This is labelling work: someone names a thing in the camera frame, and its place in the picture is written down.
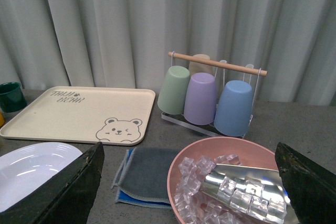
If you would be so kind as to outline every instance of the cloth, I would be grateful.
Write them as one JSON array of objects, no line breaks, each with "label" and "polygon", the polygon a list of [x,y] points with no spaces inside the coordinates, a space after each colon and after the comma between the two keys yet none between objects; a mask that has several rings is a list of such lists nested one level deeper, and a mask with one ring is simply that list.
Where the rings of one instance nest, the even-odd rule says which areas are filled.
[{"label": "cloth", "polygon": [[179,150],[136,147],[127,150],[114,179],[118,187],[116,202],[171,209],[167,193],[167,176]]}]

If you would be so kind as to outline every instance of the cartoon bear face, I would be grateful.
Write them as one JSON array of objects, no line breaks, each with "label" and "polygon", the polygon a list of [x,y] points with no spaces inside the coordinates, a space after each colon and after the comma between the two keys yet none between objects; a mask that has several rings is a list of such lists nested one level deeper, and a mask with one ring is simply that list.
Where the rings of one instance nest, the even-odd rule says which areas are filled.
[{"label": "cartoon bear face", "polygon": [[104,127],[96,133],[99,140],[109,142],[134,142],[141,136],[139,126],[142,124],[140,119],[131,121],[118,121],[117,118],[108,118],[105,120]]}]

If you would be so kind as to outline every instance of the yellow object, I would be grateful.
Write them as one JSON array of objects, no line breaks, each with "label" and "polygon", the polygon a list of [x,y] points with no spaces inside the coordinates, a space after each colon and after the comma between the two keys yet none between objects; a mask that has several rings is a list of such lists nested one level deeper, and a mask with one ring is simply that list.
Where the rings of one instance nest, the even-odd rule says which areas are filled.
[{"label": "yellow object", "polygon": [[4,123],[5,123],[5,119],[4,119],[4,117],[2,116],[2,114],[1,114],[1,112],[0,112],[0,127],[1,127],[2,125],[4,125]]}]

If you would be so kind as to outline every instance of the dark green cup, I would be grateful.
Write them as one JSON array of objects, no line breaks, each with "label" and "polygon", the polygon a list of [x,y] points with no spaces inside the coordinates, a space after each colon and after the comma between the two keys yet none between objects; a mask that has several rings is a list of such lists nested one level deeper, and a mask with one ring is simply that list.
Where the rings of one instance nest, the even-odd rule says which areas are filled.
[{"label": "dark green cup", "polygon": [[3,112],[15,112],[27,106],[21,84],[8,82],[0,85],[0,108]]}]

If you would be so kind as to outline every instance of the purple cup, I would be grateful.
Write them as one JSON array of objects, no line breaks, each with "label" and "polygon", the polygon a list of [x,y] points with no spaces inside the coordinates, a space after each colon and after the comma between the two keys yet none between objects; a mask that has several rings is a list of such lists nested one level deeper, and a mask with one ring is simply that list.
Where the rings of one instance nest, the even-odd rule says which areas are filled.
[{"label": "purple cup", "polygon": [[214,121],[217,103],[215,77],[209,73],[193,74],[188,85],[184,118],[196,125],[206,125]]}]

